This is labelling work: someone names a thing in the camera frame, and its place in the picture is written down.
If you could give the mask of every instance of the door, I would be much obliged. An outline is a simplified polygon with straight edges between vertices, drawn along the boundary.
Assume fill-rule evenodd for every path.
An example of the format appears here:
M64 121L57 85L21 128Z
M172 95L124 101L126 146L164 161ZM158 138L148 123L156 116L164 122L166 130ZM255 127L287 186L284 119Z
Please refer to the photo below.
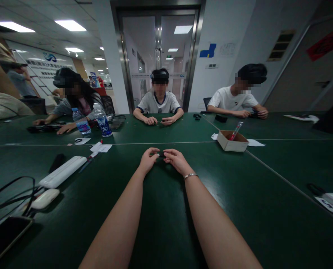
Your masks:
M131 112L152 90L152 71L161 68L169 72L167 91L186 111L198 10L119 11L118 20Z
M325 42L314 46L320 40ZM284 73L265 102L269 111L307 111L333 79L333 19L310 26ZM329 51L312 58L320 50ZM313 110L328 110L333 105L329 91L327 98Z

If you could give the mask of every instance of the door frame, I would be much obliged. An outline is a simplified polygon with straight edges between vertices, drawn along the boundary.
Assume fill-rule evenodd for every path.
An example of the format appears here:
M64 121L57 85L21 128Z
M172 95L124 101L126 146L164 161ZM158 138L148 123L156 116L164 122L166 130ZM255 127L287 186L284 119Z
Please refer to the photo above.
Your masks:
M129 112L133 113L134 102L133 102L133 91L131 84L131 76L129 69L129 62L127 61L128 56L126 52L126 44L123 43L123 22L122 16L154 16L156 25L161 24L161 16L173 16L173 15L195 15L192 42L190 44L189 62L188 65L188 78L186 80L186 88L184 93L183 107L182 109L187 112L189 108L190 94L192 90L194 71L196 65L196 59L198 56L198 48L200 41L200 34L202 23L204 20L206 0L191 0L188 3L184 0L165 0L163 6L160 6L160 2L151 0L127 0L127 1L110 1L111 10L113 14L114 27L116 32L117 45L120 56L120 64L122 66L122 73L124 78L124 85L126 90L126 96L128 100ZM156 41L161 38L156 32Z
M282 76L282 74L284 73L285 69L287 68L289 62L290 62L291 59L293 58L293 56L294 56L296 50L299 48L299 46L300 46L302 40L304 39L305 35L308 33L310 27L315 26L315 25L320 24L320 23L323 23L323 22L325 22L325 21L329 21L329 20L331 20L331 19L333 19L333 14L328 15L328 16L325 16L325 17L322 17L322 18L320 18L320 19L311 20L311 21L308 23L308 25L305 27L305 29L304 29L304 31L303 31L303 34L299 37L299 39L298 39L298 41L297 41L297 43L296 43L296 45L295 45L293 51L290 53L289 57L288 57L287 60L285 61L284 66L283 66L282 69L280 70L279 74L276 76L276 79L274 80L273 84L271 84L271 87L270 87L268 93L267 93L266 96L264 97L264 100L263 100L263 102L262 102L262 105L264 105L264 104L266 103L266 101L269 99L270 94L271 94L272 91L274 90L276 84L279 82L279 79L281 78L281 76ZM316 103L313 102L313 103L312 103L312 106L310 106L308 109L312 109L315 105L316 105Z

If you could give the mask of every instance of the glass door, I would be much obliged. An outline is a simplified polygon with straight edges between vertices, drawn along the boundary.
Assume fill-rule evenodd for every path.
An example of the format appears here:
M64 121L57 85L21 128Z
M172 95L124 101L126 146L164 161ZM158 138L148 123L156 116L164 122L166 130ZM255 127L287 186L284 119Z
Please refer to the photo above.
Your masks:
M118 20L131 110L152 90L152 71L161 68L169 72L167 90L186 110L198 10L119 11Z

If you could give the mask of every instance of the hand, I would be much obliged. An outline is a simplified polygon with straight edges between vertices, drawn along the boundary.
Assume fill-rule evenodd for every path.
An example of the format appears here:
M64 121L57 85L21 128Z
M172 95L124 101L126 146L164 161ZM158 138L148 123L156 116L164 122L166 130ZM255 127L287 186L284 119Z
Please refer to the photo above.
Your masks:
M44 124L49 124L49 120L36 120L33 122L33 125L44 125Z
M269 111L262 110L257 113L259 118L266 119L268 117Z
M70 124L66 124L66 125L61 125L61 128L58 130L57 135L61 135L64 132L69 133L70 131L72 131L74 128L76 128L77 125L75 123L70 123Z
M148 124L148 125L154 125L154 123L158 124L158 120L154 117L150 117L150 118L146 118L144 120L144 123Z
M251 113L249 111L242 110L242 111L235 111L233 115L238 118L247 118L251 115Z
M165 149L164 156L166 157L164 161L174 166L183 177L188 174L195 174L181 152L175 149Z
M162 118L162 122L161 124L168 126L168 125L172 125L175 122L175 118L174 117L169 117L169 118Z
M140 164L138 169L146 175L151 168L153 167L154 163L156 163L156 159L159 158L158 156L159 149L157 148L148 148L146 152L141 157Z

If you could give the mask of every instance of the red sign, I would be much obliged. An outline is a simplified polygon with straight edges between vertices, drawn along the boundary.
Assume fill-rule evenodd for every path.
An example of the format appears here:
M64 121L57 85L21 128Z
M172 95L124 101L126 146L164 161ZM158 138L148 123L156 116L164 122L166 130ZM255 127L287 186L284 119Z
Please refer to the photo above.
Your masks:
M333 32L329 33L318 43L308 48L306 51L309 54L310 59L315 62L328 52L333 50Z

